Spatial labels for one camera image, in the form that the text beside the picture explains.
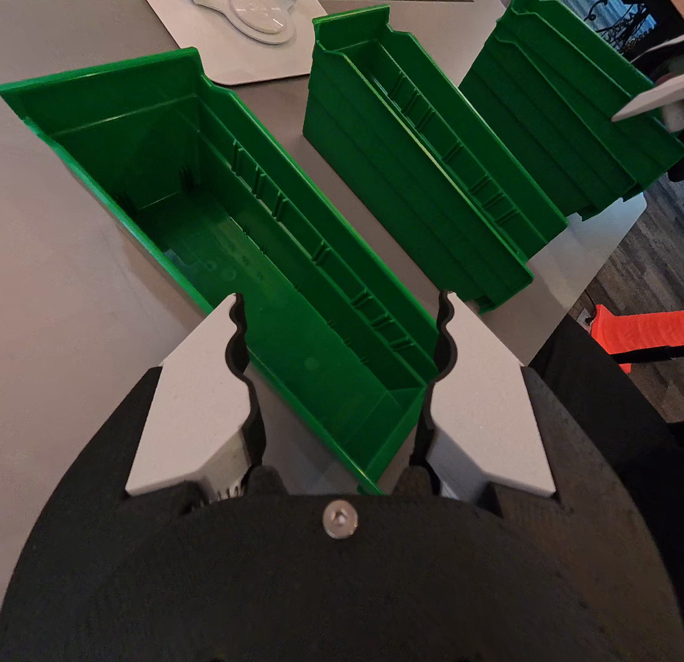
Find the orange traffic cone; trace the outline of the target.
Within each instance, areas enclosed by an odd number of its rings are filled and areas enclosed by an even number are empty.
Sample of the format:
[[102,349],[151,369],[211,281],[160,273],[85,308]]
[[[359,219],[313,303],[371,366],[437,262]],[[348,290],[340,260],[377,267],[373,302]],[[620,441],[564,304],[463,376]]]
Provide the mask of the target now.
[[633,364],[670,361],[683,356],[683,311],[615,315],[604,305],[595,307],[590,335],[626,374]]

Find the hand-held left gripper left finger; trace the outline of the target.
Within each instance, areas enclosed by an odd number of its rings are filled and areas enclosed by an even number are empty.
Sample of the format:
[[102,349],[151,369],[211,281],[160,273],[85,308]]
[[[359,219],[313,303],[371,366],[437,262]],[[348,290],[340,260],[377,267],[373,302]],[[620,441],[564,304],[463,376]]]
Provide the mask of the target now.
[[186,482],[209,502],[243,495],[266,446],[246,331],[243,295],[229,294],[162,361],[128,495]]

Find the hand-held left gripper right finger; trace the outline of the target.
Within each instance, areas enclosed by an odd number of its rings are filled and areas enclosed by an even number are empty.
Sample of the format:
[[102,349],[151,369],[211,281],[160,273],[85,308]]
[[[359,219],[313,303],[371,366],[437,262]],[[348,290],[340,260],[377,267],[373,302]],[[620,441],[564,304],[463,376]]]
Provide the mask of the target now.
[[443,290],[434,363],[410,466],[434,494],[466,503],[494,483],[541,498],[556,493],[517,356],[461,301]]

